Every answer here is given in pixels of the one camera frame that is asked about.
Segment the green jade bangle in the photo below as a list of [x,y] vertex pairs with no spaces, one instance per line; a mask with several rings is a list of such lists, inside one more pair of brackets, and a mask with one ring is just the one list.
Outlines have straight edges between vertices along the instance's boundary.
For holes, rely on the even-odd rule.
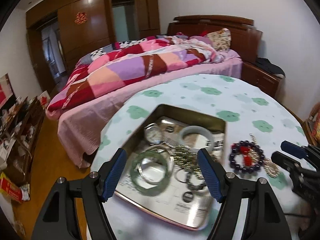
[[132,184],[144,196],[157,196],[168,187],[174,159],[165,150],[148,150],[137,155],[130,168]]

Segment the silver wrist watch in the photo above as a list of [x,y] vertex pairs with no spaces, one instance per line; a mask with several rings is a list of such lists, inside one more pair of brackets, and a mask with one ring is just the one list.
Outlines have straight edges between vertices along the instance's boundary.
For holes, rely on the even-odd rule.
[[150,145],[166,145],[170,148],[174,148],[174,146],[165,140],[165,136],[163,135],[160,127],[156,123],[151,123],[144,127],[144,139]]

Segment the pale jade bangle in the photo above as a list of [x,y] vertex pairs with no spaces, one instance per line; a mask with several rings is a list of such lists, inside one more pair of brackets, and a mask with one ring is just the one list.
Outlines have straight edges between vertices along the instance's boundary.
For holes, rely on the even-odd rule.
[[190,148],[194,153],[202,148],[205,148],[209,153],[212,152],[214,142],[212,133],[201,126],[187,126],[181,129],[178,134],[178,143]]

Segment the green cloud tablecloth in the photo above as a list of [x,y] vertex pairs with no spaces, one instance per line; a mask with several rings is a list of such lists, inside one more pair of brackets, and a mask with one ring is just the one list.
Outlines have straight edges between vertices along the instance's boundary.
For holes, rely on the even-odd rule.
[[[96,171],[120,148],[160,104],[173,105],[225,120],[225,152],[240,140],[256,137],[270,157],[287,140],[299,146],[308,141],[299,122],[276,100],[239,79],[196,74],[141,91],[127,100],[100,133],[101,143],[91,169]],[[105,204],[117,239],[206,239],[220,205],[209,206],[208,224],[189,231],[166,223],[117,196]]]

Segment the wooden nightstand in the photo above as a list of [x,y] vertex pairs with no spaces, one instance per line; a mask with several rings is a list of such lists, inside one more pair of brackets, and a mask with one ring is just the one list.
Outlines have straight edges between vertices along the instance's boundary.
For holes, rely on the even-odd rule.
[[274,99],[277,99],[281,89],[281,78],[269,74],[248,62],[242,63],[241,79],[246,83],[258,87],[262,92]]

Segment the red yellow cardboard box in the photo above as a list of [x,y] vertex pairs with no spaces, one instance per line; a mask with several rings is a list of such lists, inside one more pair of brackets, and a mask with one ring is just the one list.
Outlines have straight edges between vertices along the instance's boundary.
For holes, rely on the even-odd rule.
[[1,193],[10,197],[13,201],[22,204],[30,200],[30,184],[16,186],[4,172],[1,173]]

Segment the black clothes on nightstand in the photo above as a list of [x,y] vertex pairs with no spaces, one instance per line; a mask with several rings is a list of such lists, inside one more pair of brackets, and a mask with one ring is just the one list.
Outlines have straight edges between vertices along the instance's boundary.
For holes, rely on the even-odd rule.
[[275,75],[281,79],[285,77],[284,71],[279,66],[272,64],[269,59],[257,57],[255,65],[267,73]]

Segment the wooden tv cabinet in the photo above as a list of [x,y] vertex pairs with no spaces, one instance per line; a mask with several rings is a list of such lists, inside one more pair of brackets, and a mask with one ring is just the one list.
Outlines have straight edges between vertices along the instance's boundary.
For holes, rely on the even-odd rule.
[[30,181],[35,146],[44,119],[38,98],[15,103],[2,118],[1,172],[17,186]]

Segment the patchwork pink quilt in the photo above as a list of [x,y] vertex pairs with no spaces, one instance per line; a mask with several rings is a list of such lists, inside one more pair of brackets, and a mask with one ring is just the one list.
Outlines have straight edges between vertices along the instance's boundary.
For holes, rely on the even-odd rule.
[[48,105],[53,118],[125,86],[150,77],[212,62],[217,52],[199,39],[165,36],[106,53],[77,64],[63,90]]

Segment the wooden bed headboard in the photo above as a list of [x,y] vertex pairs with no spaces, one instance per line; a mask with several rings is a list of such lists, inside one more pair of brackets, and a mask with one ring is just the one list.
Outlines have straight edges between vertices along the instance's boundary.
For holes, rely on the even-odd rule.
[[205,36],[215,50],[232,49],[243,61],[255,63],[263,32],[251,19],[226,15],[177,16],[168,25],[167,34],[182,33],[189,37]]

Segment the television with cloth cover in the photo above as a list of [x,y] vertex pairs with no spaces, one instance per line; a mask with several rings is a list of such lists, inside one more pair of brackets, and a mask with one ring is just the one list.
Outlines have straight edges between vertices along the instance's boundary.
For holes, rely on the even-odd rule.
[[0,107],[2,108],[12,96],[14,91],[8,74],[5,74],[0,78]]

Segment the floral pillow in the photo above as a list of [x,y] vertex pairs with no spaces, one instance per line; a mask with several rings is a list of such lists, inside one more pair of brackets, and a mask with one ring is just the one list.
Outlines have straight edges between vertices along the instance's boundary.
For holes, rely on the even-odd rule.
[[231,46],[231,32],[227,28],[214,31],[206,35],[212,42],[213,48],[217,51],[229,51]]

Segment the brown wooden wardrobe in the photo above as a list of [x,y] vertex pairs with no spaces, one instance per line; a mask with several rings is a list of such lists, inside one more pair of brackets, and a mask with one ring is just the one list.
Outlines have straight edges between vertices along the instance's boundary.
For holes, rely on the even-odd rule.
[[[158,0],[133,0],[138,38],[159,34]],[[58,23],[65,71],[71,73],[84,55],[116,41],[112,0],[44,0],[26,12],[31,62],[42,91],[51,92],[54,78],[43,53],[41,31]]]

